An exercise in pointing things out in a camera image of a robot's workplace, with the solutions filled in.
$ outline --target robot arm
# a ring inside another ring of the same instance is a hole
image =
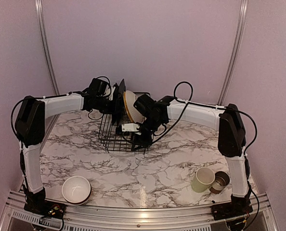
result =
[[[27,187],[31,193],[38,193],[43,189],[39,156],[44,138],[45,119],[65,112],[82,110],[84,98],[77,93],[43,100],[29,98],[22,104],[15,127],[23,149]]]
[[[26,181],[26,186],[23,186],[26,194],[25,210],[55,218],[62,218],[64,214],[64,204],[58,204],[57,207],[57,203],[45,200],[40,176],[39,156],[45,136],[45,119],[65,112],[97,109],[103,114],[111,114],[118,121],[119,112],[123,109],[124,91],[124,80],[120,85],[111,87],[109,82],[94,78],[84,91],[48,98],[27,96],[22,100],[15,121],[15,134],[21,146],[20,167]]]
[[[185,120],[219,131],[218,149],[228,163],[232,180],[232,201],[214,205],[212,207],[213,216],[215,220],[228,219],[253,211],[249,199],[251,194],[248,182],[250,170],[243,153],[246,144],[246,130],[236,105],[229,104],[227,107],[223,107],[188,103],[175,100],[170,96],[156,102],[149,96],[143,95],[135,101],[133,107],[146,118],[135,131],[137,133],[134,136],[135,144],[142,147],[148,147],[155,142],[151,138],[152,134],[160,125],[168,123],[169,119]],[[243,220],[231,222],[231,230],[240,230],[244,224]]]

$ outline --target marble countertop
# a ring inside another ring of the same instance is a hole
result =
[[[220,194],[196,193],[191,188],[200,167],[228,172],[214,130],[180,121],[143,154],[107,152],[98,139],[99,126],[100,121],[90,120],[84,111],[59,116],[40,155],[47,198],[65,201],[62,184],[80,175],[92,186],[88,205],[163,208],[230,200],[231,184]],[[257,193],[252,178],[250,183]]]

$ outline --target metal frame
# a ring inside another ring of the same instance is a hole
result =
[[[241,0],[241,5],[240,5],[240,12],[239,12],[239,17],[238,17],[238,25],[237,25],[237,31],[236,31],[236,36],[235,36],[235,41],[234,41],[234,46],[231,54],[231,59],[229,62],[228,69],[226,71],[224,83],[221,89],[221,93],[218,99],[218,105],[223,105],[225,96],[228,92],[230,82],[232,80],[233,76],[233,71],[235,67],[235,62],[236,58],[239,52],[241,40],[244,34],[244,29],[245,29],[245,22],[246,22],[246,14],[247,14],[247,8],[248,8],[248,0]]]
[[[267,195],[258,195],[260,211],[269,215],[270,220],[274,219]],[[251,197],[253,213],[257,211],[257,201]],[[11,191],[3,213],[3,221],[0,223],[0,231],[6,231],[9,227],[14,212],[25,213],[33,223],[39,219],[39,215],[24,211],[25,195],[20,192]],[[198,205],[177,208],[115,208],[81,205],[76,206],[66,203],[64,215],[65,227],[93,227],[98,230],[189,230],[197,227],[208,226],[224,220],[214,221],[210,207],[213,205]],[[60,220],[44,219],[53,228],[60,227]],[[276,226],[269,223],[269,231],[277,231]]]
[[[52,65],[52,61],[51,61],[49,45],[48,45],[48,40],[47,40],[45,21],[44,21],[43,10],[42,10],[42,0],[36,0],[35,6],[36,6],[37,17],[38,17],[38,24],[39,24],[39,29],[40,29],[42,47],[43,47],[44,55],[46,58],[46,64],[47,64],[47,68],[49,71],[50,81],[52,84],[54,94],[59,95],[60,91],[59,91],[59,88],[57,86],[57,81],[55,78],[55,73],[54,73],[54,69],[53,69],[53,65]],[[58,116],[59,115],[54,115],[52,117],[52,119],[50,120],[50,122],[46,128],[46,131],[45,131],[45,137],[44,137],[44,141],[41,144],[41,149],[45,145],[45,141],[47,140],[49,134],[51,133],[51,131],[52,131],[57,119],[58,119]]]
[[[264,213],[264,218],[265,218],[265,222],[266,222],[266,225],[267,225],[267,229],[268,230],[279,231],[279,228],[278,228],[278,225],[277,225],[277,222],[276,222],[276,218],[274,217],[272,208],[269,209],[269,210],[264,211],[263,213]]]

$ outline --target white bowl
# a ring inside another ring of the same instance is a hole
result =
[[[91,184],[82,176],[70,177],[62,186],[62,194],[68,202],[81,204],[90,196]]]

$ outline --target paper cup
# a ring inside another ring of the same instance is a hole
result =
[[[208,189],[215,180],[215,173],[208,167],[201,167],[196,171],[192,181],[192,189],[197,193],[202,193]]]

